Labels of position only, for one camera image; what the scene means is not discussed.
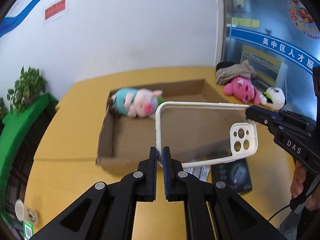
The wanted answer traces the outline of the person right hand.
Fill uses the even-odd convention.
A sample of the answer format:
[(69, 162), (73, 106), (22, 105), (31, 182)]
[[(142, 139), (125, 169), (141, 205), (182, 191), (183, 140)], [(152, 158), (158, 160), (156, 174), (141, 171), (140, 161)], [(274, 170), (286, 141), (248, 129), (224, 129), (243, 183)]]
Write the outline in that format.
[[(306, 179), (306, 172), (301, 163), (296, 161), (290, 192), (292, 198), (298, 197), (303, 192), (303, 183)], [(305, 206), (309, 211), (318, 210), (320, 207), (320, 190), (319, 186)]]

